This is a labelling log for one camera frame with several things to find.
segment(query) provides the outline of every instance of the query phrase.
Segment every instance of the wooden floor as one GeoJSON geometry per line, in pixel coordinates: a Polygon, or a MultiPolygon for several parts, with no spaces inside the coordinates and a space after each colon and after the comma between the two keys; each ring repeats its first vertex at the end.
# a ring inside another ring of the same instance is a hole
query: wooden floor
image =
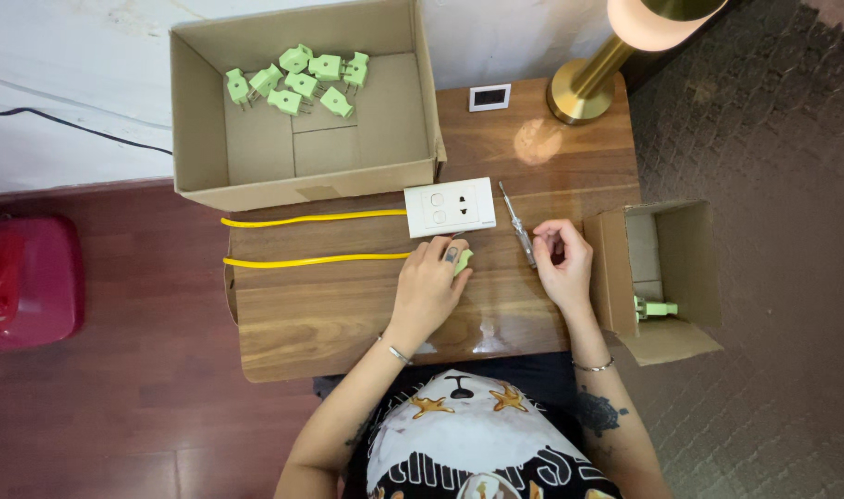
{"type": "Polygon", "coordinates": [[[228,314],[220,213],[171,186],[0,204],[77,225],[86,324],[0,354],[0,498],[269,498],[317,406],[253,384],[228,314]]]}

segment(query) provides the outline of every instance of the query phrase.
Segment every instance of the cardboard box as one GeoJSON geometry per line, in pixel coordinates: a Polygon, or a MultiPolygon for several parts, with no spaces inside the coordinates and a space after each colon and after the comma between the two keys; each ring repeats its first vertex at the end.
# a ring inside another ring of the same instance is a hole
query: cardboard box
{"type": "Polygon", "coordinates": [[[240,211],[399,191],[433,183],[446,162],[414,0],[183,24],[170,31],[170,53],[175,190],[188,199],[240,211]],[[239,67],[248,81],[298,43],[316,56],[370,55],[350,119],[317,99],[310,115],[293,117],[264,98],[241,111],[228,97],[226,71],[239,67]]]}
{"type": "Polygon", "coordinates": [[[658,364],[721,350],[700,329],[720,326],[717,265],[707,201],[626,206],[583,221],[594,248],[598,323],[638,360],[658,364]],[[636,321],[634,296],[678,304],[678,314],[636,321]]]}

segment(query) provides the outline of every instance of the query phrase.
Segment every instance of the wooden desk surface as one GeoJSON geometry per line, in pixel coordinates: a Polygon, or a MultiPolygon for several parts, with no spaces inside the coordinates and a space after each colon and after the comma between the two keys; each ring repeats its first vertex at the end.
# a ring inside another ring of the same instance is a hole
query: wooden desk surface
{"type": "MultiPolygon", "coordinates": [[[[512,85],[507,109],[468,112],[468,89],[437,93],[448,163],[441,182],[489,176],[497,227],[463,235],[474,275],[456,311],[416,354],[416,364],[566,350],[565,325],[521,254],[502,180],[527,229],[640,202],[629,105],[622,77],[600,119],[568,126],[545,103],[548,79],[512,85]]],[[[403,193],[314,201],[234,213],[236,220],[404,207],[403,193]]],[[[412,251],[406,218],[379,217],[231,229],[231,254],[286,260],[412,251]]],[[[274,270],[235,269],[240,354],[250,381],[347,372],[388,324],[403,260],[341,262],[274,270]]]]}

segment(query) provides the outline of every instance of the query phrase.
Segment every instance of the wall socket panel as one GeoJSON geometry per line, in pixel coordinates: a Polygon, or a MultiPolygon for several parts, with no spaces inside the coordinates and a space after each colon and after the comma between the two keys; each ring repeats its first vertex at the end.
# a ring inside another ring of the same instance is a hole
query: wall socket panel
{"type": "Polygon", "coordinates": [[[495,227],[489,176],[404,189],[410,238],[495,227]]]}

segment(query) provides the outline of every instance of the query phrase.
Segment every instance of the black cable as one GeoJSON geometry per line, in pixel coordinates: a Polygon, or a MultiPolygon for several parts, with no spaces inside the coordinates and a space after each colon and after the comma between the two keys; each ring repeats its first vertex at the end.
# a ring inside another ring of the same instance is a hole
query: black cable
{"type": "Polygon", "coordinates": [[[113,135],[108,135],[107,133],[102,133],[101,131],[89,130],[88,128],[83,128],[80,125],[74,124],[72,122],[67,122],[63,119],[56,118],[55,116],[47,115],[46,113],[44,113],[42,111],[38,111],[37,109],[33,109],[33,108],[9,109],[8,111],[1,111],[0,116],[12,116],[12,115],[17,115],[19,113],[24,113],[24,112],[34,113],[37,116],[41,116],[41,117],[46,118],[48,120],[52,120],[56,123],[66,124],[68,126],[72,126],[72,127],[76,128],[77,130],[88,131],[89,133],[94,133],[95,135],[98,135],[99,137],[105,137],[106,139],[116,140],[117,142],[120,142],[122,144],[126,144],[128,146],[143,147],[145,149],[154,149],[155,151],[160,151],[161,153],[167,153],[169,155],[172,155],[172,151],[167,151],[165,149],[161,149],[160,147],[146,146],[145,144],[139,144],[138,142],[132,142],[131,140],[120,139],[119,137],[114,137],[113,135]]]}

